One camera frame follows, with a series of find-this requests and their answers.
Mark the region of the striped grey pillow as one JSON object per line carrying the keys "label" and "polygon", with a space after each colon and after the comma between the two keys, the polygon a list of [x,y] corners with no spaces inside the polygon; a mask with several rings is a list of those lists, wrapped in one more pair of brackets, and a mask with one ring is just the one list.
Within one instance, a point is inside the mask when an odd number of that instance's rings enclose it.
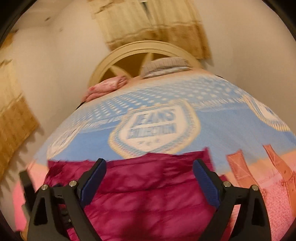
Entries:
{"label": "striped grey pillow", "polygon": [[139,72],[141,78],[152,78],[192,70],[189,62],[180,57],[159,58],[145,63]]}

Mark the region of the cream wooden headboard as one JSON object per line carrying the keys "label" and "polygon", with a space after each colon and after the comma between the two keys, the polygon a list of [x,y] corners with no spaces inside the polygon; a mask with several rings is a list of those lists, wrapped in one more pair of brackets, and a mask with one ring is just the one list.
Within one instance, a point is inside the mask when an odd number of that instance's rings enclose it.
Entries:
{"label": "cream wooden headboard", "polygon": [[88,86],[96,85],[112,75],[136,77],[146,63],[163,57],[181,57],[193,68],[202,68],[198,59],[176,45],[153,40],[138,41],[123,45],[107,55],[93,71]]}

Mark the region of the magenta puffer jacket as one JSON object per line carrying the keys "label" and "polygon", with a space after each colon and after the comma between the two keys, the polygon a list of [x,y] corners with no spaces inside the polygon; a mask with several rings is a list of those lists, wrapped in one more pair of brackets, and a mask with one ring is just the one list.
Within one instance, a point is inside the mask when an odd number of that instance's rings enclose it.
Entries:
{"label": "magenta puffer jacket", "polygon": [[148,153],[107,163],[107,172],[84,211],[103,240],[197,240],[215,208],[193,173],[208,148],[181,155]]}

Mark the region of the beige curtain at left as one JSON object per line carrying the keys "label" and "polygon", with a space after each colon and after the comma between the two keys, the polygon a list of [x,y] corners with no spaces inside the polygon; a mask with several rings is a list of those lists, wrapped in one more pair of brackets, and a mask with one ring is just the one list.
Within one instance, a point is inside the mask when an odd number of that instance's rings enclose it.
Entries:
{"label": "beige curtain at left", "polygon": [[39,127],[18,83],[14,63],[1,62],[1,177],[15,152]]}

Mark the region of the beige curtain behind headboard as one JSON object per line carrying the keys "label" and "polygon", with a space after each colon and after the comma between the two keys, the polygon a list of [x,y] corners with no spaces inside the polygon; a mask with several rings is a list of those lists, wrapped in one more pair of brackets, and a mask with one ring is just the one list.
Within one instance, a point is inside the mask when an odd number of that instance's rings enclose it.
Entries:
{"label": "beige curtain behind headboard", "polygon": [[196,59],[210,59],[202,19],[193,1],[89,1],[111,50],[154,40],[176,45]]}

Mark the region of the blue pink printed bedspread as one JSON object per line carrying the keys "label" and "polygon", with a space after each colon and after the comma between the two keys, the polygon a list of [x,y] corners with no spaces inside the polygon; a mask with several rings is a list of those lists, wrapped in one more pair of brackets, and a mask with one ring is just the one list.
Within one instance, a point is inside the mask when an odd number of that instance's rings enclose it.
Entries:
{"label": "blue pink printed bedspread", "polygon": [[235,186],[257,185],[272,240],[295,221],[295,134],[268,106],[201,70],[133,79],[83,104],[29,164],[36,189],[67,185],[99,159],[210,151],[213,171]]}

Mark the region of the pink folded blanket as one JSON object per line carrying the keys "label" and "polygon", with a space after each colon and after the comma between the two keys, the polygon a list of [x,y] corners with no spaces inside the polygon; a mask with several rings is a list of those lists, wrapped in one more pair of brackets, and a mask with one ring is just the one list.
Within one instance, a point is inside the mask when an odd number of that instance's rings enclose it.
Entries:
{"label": "pink folded blanket", "polygon": [[96,85],[91,86],[86,91],[81,102],[90,102],[93,99],[102,97],[111,92],[114,92],[128,83],[126,76],[117,76],[106,79]]}

